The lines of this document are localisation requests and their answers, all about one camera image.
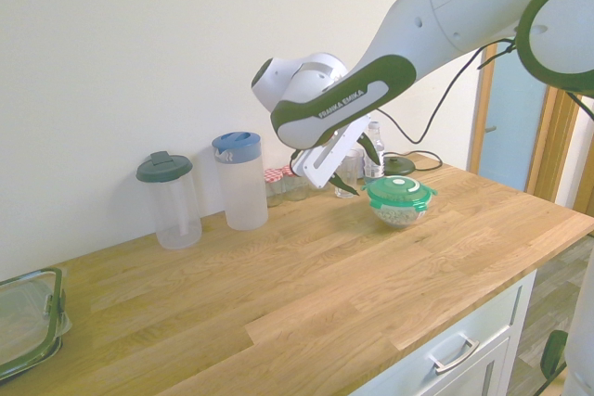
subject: food container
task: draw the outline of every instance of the food container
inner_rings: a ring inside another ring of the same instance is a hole
[[[62,335],[71,328],[65,303],[58,268],[0,282],[0,381],[58,352]]]
[[[299,201],[309,197],[309,182],[302,176],[297,176],[290,166],[282,168],[283,183],[285,186],[285,199]]]
[[[150,154],[136,170],[147,185],[157,239],[166,249],[187,248],[202,235],[191,170],[188,158],[166,151]]]
[[[281,169],[266,169],[264,171],[266,203],[269,208],[274,208],[282,203],[282,176]]]
[[[385,176],[363,186],[369,206],[382,221],[403,228],[421,218],[437,191],[407,176]]]

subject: plastic water bottle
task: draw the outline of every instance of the plastic water bottle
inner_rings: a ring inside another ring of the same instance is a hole
[[[381,141],[380,137],[380,123],[377,121],[372,121],[369,123],[368,127],[368,137],[373,143],[376,152],[378,152],[378,157],[380,158],[380,164],[376,164],[368,157],[368,154],[365,154],[365,165],[363,166],[363,176],[365,183],[371,183],[378,178],[383,177],[383,151],[385,149],[383,142]]]

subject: white cabinet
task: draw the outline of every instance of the white cabinet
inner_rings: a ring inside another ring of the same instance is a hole
[[[536,271],[351,396],[505,396]]]

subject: drawer handle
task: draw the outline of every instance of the drawer handle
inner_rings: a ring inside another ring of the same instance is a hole
[[[464,354],[462,354],[458,359],[450,362],[449,364],[442,364],[437,359],[433,358],[433,361],[435,362],[435,373],[439,376],[443,373],[447,373],[448,371],[453,370],[458,365],[467,360],[469,357],[471,357],[472,354],[476,351],[476,349],[479,348],[480,344],[481,342],[479,340],[466,339],[465,345],[468,345],[470,349],[466,351]]]

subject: electrical cable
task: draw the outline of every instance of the electrical cable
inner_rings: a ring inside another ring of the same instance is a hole
[[[482,70],[484,67],[486,67],[487,65],[489,65],[491,62],[493,62],[495,59],[497,59],[500,56],[503,55],[507,55],[508,53],[511,53],[512,51],[514,51],[516,49],[516,39],[501,39],[498,42],[507,42],[510,44],[510,46],[508,46],[505,50],[503,50],[500,53],[497,53],[496,55],[490,57],[489,59],[487,59],[485,62],[483,62],[481,65],[478,66],[477,70]]]
[[[594,112],[592,110],[590,110],[588,108],[588,106],[586,106],[586,104],[584,104],[582,101],[579,100],[579,98],[574,95],[571,92],[565,92],[570,98],[573,99],[573,101],[582,109],[586,112],[586,114],[590,117],[591,120],[594,121]]]
[[[452,87],[454,86],[454,83],[456,83],[456,81],[458,80],[458,78],[462,75],[462,73],[472,64],[472,62],[483,52],[483,50],[485,48],[487,48],[488,46],[492,45],[492,44],[497,44],[499,42],[507,42],[508,44],[514,45],[514,41],[511,39],[499,39],[495,42],[492,42],[491,44],[488,45],[483,45],[481,46],[478,50],[476,50],[474,52],[474,54],[472,55],[472,57],[468,60],[468,62],[466,62],[466,64],[464,64],[464,66],[458,71],[458,73],[456,73],[456,76],[454,76],[454,79],[452,79],[452,81],[449,83],[449,85],[447,86],[444,95],[442,96],[442,98],[439,100],[439,102],[437,103],[437,106],[435,107],[435,109],[433,110],[433,113],[431,115],[431,118],[429,119],[429,121],[427,122],[427,126],[425,127],[425,131],[423,132],[423,134],[420,136],[418,141],[414,141],[410,136],[407,135],[407,133],[402,129],[402,127],[400,126],[400,124],[398,124],[398,122],[396,122],[396,120],[390,116],[388,113],[386,113],[385,111],[383,111],[382,109],[377,109],[377,111],[383,115],[385,115],[390,121],[392,121],[392,123],[398,128],[398,130],[400,131],[400,133],[408,140],[410,141],[412,144],[416,145],[419,144],[424,138],[425,135],[427,134],[427,132],[429,132],[429,129],[431,127],[431,124],[433,123],[433,119],[435,118],[435,115],[437,114],[437,111],[439,111],[439,108],[442,107],[442,104],[444,103],[444,101],[446,100],[447,95],[449,94],[450,90],[452,89]],[[506,54],[508,51],[506,50],[503,53],[500,53],[499,56],[502,56],[503,54]]]
[[[433,166],[433,167],[430,167],[428,169],[419,169],[419,168],[417,168],[417,165],[415,164],[415,170],[417,172],[434,171],[434,170],[439,169],[440,167],[442,167],[444,165],[444,162],[439,157],[439,155],[437,155],[434,152],[430,152],[429,150],[411,150],[410,152],[407,152],[407,153],[384,152],[383,153],[383,156],[385,157],[386,155],[396,155],[397,157],[407,157],[408,155],[412,155],[413,153],[424,153],[426,155],[431,155],[432,157],[436,157],[437,158],[437,165],[436,166]]]
[[[561,365],[559,365],[559,368],[557,368],[557,370],[555,370],[555,373],[553,373],[553,376],[549,377],[547,379],[547,382],[545,382],[544,384],[542,384],[540,386],[540,388],[536,391],[536,393],[533,396],[540,396],[546,389],[547,387],[553,383],[553,381],[562,373],[562,371],[567,368],[567,363],[563,362]]]

